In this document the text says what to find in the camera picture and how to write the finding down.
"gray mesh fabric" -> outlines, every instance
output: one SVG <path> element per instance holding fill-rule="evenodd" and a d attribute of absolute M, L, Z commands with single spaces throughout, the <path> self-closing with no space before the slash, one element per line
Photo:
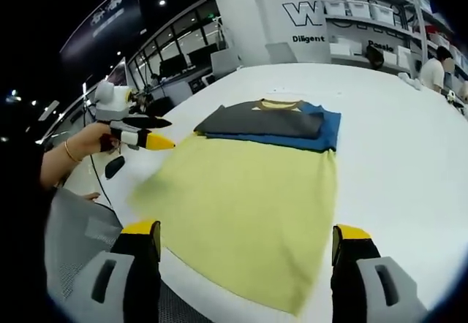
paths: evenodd
<path fill-rule="evenodd" d="M 113 211 L 58 189 L 45 232 L 49 294 L 64 302 L 78 272 L 100 251 L 109 251 L 121 229 Z"/>
<path fill-rule="evenodd" d="M 159 323 L 211 323 L 161 281 Z"/>

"human hand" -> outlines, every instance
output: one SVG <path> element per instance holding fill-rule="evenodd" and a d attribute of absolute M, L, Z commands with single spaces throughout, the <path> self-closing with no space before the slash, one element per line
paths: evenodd
<path fill-rule="evenodd" d="M 92 123 L 67 140 L 70 154 L 78 160 L 101 151 L 101 137 L 108 136 L 112 143 L 118 140 L 110 134 L 110 127 L 104 123 Z"/>
<path fill-rule="evenodd" d="M 94 193 L 90 193 L 90 194 L 87 194 L 87 195 L 83 195 L 83 198 L 88 200 L 88 201 L 94 201 L 95 199 L 97 199 L 100 196 L 101 196 L 100 193 L 94 192 Z"/>

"white table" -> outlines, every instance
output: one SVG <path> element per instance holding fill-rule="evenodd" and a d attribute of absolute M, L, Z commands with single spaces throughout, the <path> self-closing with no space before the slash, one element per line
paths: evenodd
<path fill-rule="evenodd" d="M 305 100 L 342 113 L 334 223 L 372 235 L 418 283 L 429 309 L 463 267 L 468 249 L 468 122 L 441 95 L 397 76 L 328 64 L 249 67 L 174 108 L 160 130 L 176 143 L 220 105 L 261 99 Z M 123 150 L 127 163 L 102 184 L 123 225 L 138 221 L 126 203 L 171 151 Z M 167 249 L 163 280 L 215 322 L 297 322 L 211 283 Z M 331 322 L 331 237 L 300 322 Z"/>

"yellow cloth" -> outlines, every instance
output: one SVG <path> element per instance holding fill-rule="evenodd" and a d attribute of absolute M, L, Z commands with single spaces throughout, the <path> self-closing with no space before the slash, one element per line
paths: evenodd
<path fill-rule="evenodd" d="M 248 300 L 298 314 L 332 232 L 335 153 L 190 137 L 129 198 L 164 245 Z"/>

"storage bin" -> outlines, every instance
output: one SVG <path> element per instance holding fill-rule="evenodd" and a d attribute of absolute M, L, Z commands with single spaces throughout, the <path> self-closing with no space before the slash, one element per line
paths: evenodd
<path fill-rule="evenodd" d="M 347 0 L 351 15 L 355 18 L 371 18 L 369 3 L 367 1 Z"/>
<path fill-rule="evenodd" d="M 351 55 L 350 46 L 348 44 L 330 43 L 330 53 L 334 55 Z"/>
<path fill-rule="evenodd" d="M 395 26 L 393 19 L 393 9 L 391 7 L 384 7 L 383 5 L 370 4 L 372 18 L 376 21 L 389 23 Z"/>
<path fill-rule="evenodd" d="M 398 56 L 398 66 L 403 67 L 404 69 L 411 69 L 407 54 L 411 54 L 411 49 L 399 45 L 396 51 L 396 55 Z"/>
<path fill-rule="evenodd" d="M 461 68 L 468 73 L 468 59 L 464 55 L 461 56 Z"/>
<path fill-rule="evenodd" d="M 352 40 L 352 39 L 348 39 L 348 38 L 343 37 L 343 36 L 336 36 L 335 39 L 336 39 L 336 42 L 338 44 L 349 45 L 350 49 L 351 49 L 351 55 L 362 55 L 362 53 L 363 53 L 363 43 L 357 42 L 357 41 Z"/>
<path fill-rule="evenodd" d="M 396 65 L 396 54 L 389 53 L 388 51 L 383 52 L 384 64 Z"/>
<path fill-rule="evenodd" d="M 453 60 L 455 61 L 455 63 L 461 67 L 463 63 L 461 61 L 461 52 L 460 52 L 460 50 L 458 50 L 453 45 L 450 45 L 450 52 L 451 52 L 451 54 L 453 56 Z"/>
<path fill-rule="evenodd" d="M 325 10 L 327 15 L 346 16 L 346 8 L 344 0 L 324 0 Z"/>
<path fill-rule="evenodd" d="M 450 49 L 450 42 L 446 40 L 446 38 L 442 37 L 440 34 L 437 33 L 430 33 L 429 39 L 434 42 L 437 46 L 443 46 L 447 50 Z"/>

